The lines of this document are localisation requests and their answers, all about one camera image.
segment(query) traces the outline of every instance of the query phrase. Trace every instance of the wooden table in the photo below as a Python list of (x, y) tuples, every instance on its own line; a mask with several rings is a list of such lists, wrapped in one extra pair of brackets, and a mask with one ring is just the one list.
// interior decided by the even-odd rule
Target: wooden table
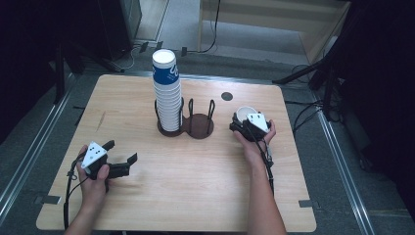
[[(71, 162), (83, 144), (95, 141), (103, 145), (115, 140), (109, 163), (125, 163), (134, 153), (138, 161), (129, 176), (112, 179), (95, 229), (245, 231), (250, 179), (242, 146), (234, 139), (229, 123), (239, 107), (251, 106), (276, 124), (277, 134), (270, 144), (275, 200), (287, 229), (313, 231), (312, 208), (299, 205), (309, 196), (280, 88), (194, 79), (181, 79), (181, 85), (185, 103), (194, 99), (194, 114), (207, 114), (210, 99), (216, 104), (214, 130), (206, 139), (194, 139), (187, 133), (161, 135), (152, 78), (101, 76), (49, 192), (61, 196), (62, 202), (45, 204), (37, 227), (64, 229), (63, 201)], [(233, 99), (224, 101), (223, 92), (232, 93)], [(76, 189), (70, 197), (70, 221), (80, 203), (81, 191)]]

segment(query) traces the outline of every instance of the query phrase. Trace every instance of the stack of cups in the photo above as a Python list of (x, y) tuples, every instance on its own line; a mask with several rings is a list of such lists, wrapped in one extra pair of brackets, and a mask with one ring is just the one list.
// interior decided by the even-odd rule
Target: stack of cups
[(179, 129), (181, 86), (176, 57), (172, 51), (160, 49), (153, 54), (153, 83), (161, 127), (165, 131)]

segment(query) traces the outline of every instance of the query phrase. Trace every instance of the black device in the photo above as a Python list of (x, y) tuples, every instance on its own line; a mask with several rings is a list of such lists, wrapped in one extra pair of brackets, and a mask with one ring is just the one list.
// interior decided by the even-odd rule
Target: black device
[[(266, 121), (265, 123), (267, 128), (271, 127), (271, 123), (269, 123), (268, 121)], [(267, 132), (264, 129), (258, 127), (258, 125), (256, 125), (253, 121), (250, 121), (248, 118), (242, 121), (238, 120), (238, 116), (236, 113), (234, 113), (234, 115), (232, 116), (232, 122), (229, 124), (229, 129), (231, 129), (232, 131), (237, 130), (241, 132), (241, 134), (251, 142), (255, 140), (261, 140), (267, 134)]]

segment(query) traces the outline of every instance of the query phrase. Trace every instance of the cable cord on floor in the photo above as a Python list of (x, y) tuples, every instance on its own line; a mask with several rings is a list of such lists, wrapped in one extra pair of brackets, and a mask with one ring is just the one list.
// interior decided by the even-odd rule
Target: cable cord on floor
[(219, 18), (219, 11), (220, 11), (220, 0), (217, 2), (217, 9), (216, 9), (216, 18), (214, 20), (214, 33), (213, 33), (213, 41), (210, 44), (210, 47), (204, 51), (188, 51), (188, 53), (206, 53), (210, 51), (210, 49), (216, 44), (216, 36), (217, 36), (217, 19)]
[(132, 49), (131, 49), (131, 51), (130, 51), (130, 56), (131, 56), (131, 59), (132, 59), (132, 64), (131, 64), (130, 66), (128, 66), (128, 67), (122, 67), (122, 66), (117, 65), (117, 64), (116, 64), (116, 63), (114, 63), (114, 62), (110, 62), (110, 63), (111, 63), (111, 64), (113, 64), (115, 67), (117, 67), (117, 68), (121, 69), (121, 70), (128, 70), (128, 69), (131, 69), (131, 68), (134, 66), (134, 64), (135, 64), (135, 58), (134, 58), (134, 56), (132, 55), (132, 53), (133, 53), (133, 51), (135, 51), (137, 48), (141, 48), (141, 45), (140, 45), (140, 44), (138, 44), (138, 46), (136, 46), (136, 47), (132, 48)]

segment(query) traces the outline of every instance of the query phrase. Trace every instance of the blue logo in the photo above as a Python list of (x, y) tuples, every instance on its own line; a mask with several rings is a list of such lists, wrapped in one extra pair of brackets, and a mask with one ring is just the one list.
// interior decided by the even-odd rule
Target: blue logo
[(153, 66), (153, 79), (156, 83), (162, 85), (169, 85), (174, 83), (179, 78), (179, 71), (177, 66), (169, 69), (160, 69)]

